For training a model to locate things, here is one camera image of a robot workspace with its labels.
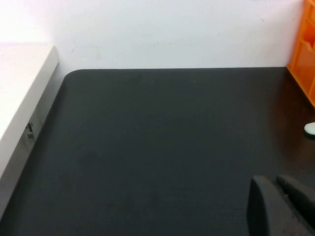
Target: small white object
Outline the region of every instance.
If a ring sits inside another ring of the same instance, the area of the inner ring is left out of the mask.
[[[308,134],[315,135],[315,122],[305,125],[304,130]]]
[[[57,64],[52,44],[0,45],[0,177]]]

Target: black tabletop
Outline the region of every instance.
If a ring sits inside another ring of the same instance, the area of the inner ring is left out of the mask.
[[[0,235],[248,235],[253,175],[315,187],[310,121],[286,68],[72,72]]]

